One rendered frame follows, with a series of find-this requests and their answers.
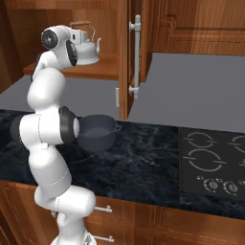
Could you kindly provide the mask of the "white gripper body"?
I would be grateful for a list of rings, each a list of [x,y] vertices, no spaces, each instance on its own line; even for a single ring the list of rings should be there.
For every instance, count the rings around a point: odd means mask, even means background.
[[[76,43],[80,44],[83,43],[87,40],[87,32],[86,31],[82,31],[82,30],[78,30],[76,32]]]

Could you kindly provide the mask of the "open wooden cabinet door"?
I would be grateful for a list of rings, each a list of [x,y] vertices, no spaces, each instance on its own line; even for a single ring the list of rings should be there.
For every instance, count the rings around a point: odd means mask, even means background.
[[[118,0],[117,38],[120,119],[126,120],[133,105],[135,89],[136,15],[142,14],[142,0]]]

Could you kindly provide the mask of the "dark grey pot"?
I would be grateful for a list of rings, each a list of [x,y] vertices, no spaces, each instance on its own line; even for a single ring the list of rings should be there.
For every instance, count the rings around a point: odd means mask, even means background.
[[[111,148],[122,127],[110,116],[90,115],[79,120],[78,145],[88,152]]]

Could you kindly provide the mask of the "closed wooden cabinet door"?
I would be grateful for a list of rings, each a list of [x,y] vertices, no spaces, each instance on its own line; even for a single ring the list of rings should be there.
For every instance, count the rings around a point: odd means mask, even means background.
[[[245,56],[245,0],[144,0],[151,53]]]

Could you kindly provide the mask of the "black hob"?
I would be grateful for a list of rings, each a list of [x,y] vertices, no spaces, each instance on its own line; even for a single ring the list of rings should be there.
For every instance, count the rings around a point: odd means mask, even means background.
[[[185,192],[245,200],[245,134],[204,129],[179,129],[180,189]],[[216,193],[204,187],[213,179]],[[232,181],[236,196],[224,191]]]

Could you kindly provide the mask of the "round hob knob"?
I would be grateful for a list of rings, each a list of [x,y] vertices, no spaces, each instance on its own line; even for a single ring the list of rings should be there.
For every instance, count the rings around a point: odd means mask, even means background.
[[[216,193],[218,184],[213,179],[207,179],[204,181],[204,187],[207,191]]]
[[[236,196],[236,193],[238,192],[238,187],[232,182],[225,182],[223,184],[224,191],[226,191],[229,195]]]

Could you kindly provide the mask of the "wide wooden drawer front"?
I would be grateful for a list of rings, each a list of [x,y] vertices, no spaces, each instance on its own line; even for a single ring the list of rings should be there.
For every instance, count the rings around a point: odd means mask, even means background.
[[[245,221],[137,203],[135,245],[245,245]]]

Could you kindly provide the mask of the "open wooden wall cabinet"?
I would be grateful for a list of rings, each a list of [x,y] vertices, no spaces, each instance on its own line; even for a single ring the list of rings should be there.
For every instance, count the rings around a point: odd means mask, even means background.
[[[83,29],[100,44],[100,61],[91,66],[77,66],[64,74],[72,78],[116,80],[118,65],[118,0],[0,0],[10,21],[13,40],[23,73],[29,75],[36,57],[44,51],[42,31],[50,26],[88,21]]]

